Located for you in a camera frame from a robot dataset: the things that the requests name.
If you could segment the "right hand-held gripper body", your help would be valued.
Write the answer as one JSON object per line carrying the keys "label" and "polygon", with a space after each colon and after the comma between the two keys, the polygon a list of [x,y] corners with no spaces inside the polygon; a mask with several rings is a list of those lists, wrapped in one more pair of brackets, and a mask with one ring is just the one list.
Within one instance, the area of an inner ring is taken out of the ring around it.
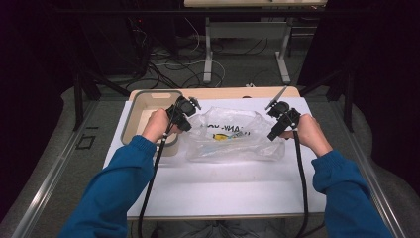
{"label": "right hand-held gripper body", "polygon": [[288,103],[280,100],[286,89],[284,86],[265,108],[267,115],[276,120],[272,130],[286,130],[288,127],[294,129],[299,123],[300,114]]}

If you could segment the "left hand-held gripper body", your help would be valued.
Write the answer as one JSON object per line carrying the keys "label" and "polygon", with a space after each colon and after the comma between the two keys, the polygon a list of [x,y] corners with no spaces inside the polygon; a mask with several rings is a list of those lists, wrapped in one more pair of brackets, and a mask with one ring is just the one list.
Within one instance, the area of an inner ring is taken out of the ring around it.
{"label": "left hand-held gripper body", "polygon": [[194,115],[201,106],[195,97],[185,98],[179,96],[175,102],[166,109],[169,121],[175,125],[187,124],[187,118]]}

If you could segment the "beige basket with grey rim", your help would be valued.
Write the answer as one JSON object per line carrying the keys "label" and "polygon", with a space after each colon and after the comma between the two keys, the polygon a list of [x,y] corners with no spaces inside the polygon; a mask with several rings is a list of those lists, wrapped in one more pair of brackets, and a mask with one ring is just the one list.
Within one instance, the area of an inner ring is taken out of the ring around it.
{"label": "beige basket with grey rim", "polygon": [[127,145],[134,136],[140,135],[152,115],[160,108],[167,109],[182,93],[178,90],[139,90],[129,102],[130,110],[121,134],[121,141]]}

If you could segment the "person's left hand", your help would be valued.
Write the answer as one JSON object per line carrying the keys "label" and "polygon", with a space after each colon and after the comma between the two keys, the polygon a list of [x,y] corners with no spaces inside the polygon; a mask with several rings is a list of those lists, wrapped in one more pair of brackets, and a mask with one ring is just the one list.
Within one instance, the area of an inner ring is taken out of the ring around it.
{"label": "person's left hand", "polygon": [[166,111],[160,108],[151,114],[142,136],[149,141],[156,143],[164,134],[171,135],[181,133],[182,131],[179,130],[176,125],[169,125],[169,118]]}

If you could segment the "person's right hand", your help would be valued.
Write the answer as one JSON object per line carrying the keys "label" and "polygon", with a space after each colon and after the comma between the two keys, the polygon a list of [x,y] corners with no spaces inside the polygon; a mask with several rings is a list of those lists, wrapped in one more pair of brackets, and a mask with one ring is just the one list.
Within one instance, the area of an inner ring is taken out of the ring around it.
{"label": "person's right hand", "polygon": [[319,123],[310,114],[303,114],[300,117],[297,135],[300,144],[310,148],[317,157],[324,156],[333,150]]}

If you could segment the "black metal stand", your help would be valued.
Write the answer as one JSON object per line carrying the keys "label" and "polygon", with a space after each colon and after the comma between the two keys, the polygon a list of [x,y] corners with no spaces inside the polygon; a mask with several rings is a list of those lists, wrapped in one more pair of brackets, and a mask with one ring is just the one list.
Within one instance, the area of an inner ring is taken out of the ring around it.
{"label": "black metal stand", "polygon": [[74,109],[75,124],[74,131],[77,131],[84,121],[83,95],[90,100],[97,101],[101,97],[101,92],[97,83],[104,84],[106,87],[120,93],[123,96],[129,96],[131,92],[110,81],[105,76],[88,69],[85,66],[78,66],[73,73],[74,89]]}
{"label": "black metal stand", "polygon": [[328,90],[327,99],[329,101],[338,101],[340,96],[343,95],[344,109],[343,109],[343,121],[347,129],[353,133],[353,101],[354,101],[354,83],[355,83],[355,72],[352,69],[340,68],[332,71],[324,77],[316,80],[309,86],[305,86],[299,90],[301,96],[305,96],[309,92],[315,90],[325,83],[336,80],[336,83]]}

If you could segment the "white table sheet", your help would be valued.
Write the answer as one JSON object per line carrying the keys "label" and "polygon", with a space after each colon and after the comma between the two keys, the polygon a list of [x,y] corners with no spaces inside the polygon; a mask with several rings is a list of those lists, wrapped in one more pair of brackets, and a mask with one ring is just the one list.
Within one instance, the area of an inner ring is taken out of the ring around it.
{"label": "white table sheet", "polygon": [[[211,106],[254,110],[268,121],[264,108],[269,98],[199,99],[204,113]],[[270,217],[303,214],[301,180],[295,144],[286,140],[284,156],[274,162],[239,159],[226,164],[185,159],[187,144],[179,137],[178,152],[162,157],[145,220]],[[312,186],[312,151],[301,146],[310,213],[322,213],[325,195]]]}

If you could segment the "wooden desk with metal legs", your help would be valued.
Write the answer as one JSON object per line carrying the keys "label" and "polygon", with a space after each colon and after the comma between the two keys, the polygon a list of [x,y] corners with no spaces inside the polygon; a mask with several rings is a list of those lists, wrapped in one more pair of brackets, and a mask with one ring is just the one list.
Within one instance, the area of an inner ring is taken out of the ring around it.
{"label": "wooden desk with metal legs", "polygon": [[[184,0],[184,6],[193,10],[315,10],[326,5],[328,0]],[[275,53],[280,79],[291,82],[284,58],[291,38],[294,17],[281,17],[270,21],[268,17],[247,16],[245,21],[227,20],[215,22],[205,17],[205,47],[203,82],[210,83],[212,76],[213,50],[211,40],[216,38],[278,39],[280,50]]]}

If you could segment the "person's grey trousers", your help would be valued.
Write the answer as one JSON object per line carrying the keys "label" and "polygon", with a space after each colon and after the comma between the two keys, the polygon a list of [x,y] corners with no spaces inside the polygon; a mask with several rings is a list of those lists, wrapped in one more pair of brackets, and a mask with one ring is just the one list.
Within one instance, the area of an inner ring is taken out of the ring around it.
{"label": "person's grey trousers", "polygon": [[283,219],[162,221],[152,238],[286,238]]}

